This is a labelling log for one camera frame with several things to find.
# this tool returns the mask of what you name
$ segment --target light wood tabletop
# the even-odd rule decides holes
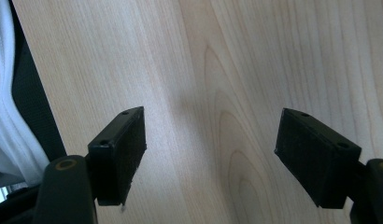
[[[100,223],[349,223],[274,154],[283,107],[383,158],[383,0],[14,0],[68,154],[145,107]]]

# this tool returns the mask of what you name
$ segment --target wood grain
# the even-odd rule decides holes
[[[274,155],[281,109],[383,158],[383,0],[14,0],[68,154],[146,108],[125,211],[100,223],[349,223]]]

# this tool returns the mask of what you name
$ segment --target white fabric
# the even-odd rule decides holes
[[[0,172],[41,182],[49,160],[11,95],[15,56],[14,25],[8,0],[0,0]]]

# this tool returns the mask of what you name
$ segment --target black fabric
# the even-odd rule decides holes
[[[12,4],[11,9],[16,36],[13,99],[21,116],[43,147],[47,157],[53,161],[66,156],[64,144]]]

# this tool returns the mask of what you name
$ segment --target wooden table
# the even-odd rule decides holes
[[[349,223],[273,153],[283,107],[383,158],[383,0],[14,0],[68,154],[143,105],[148,150],[100,223]]]

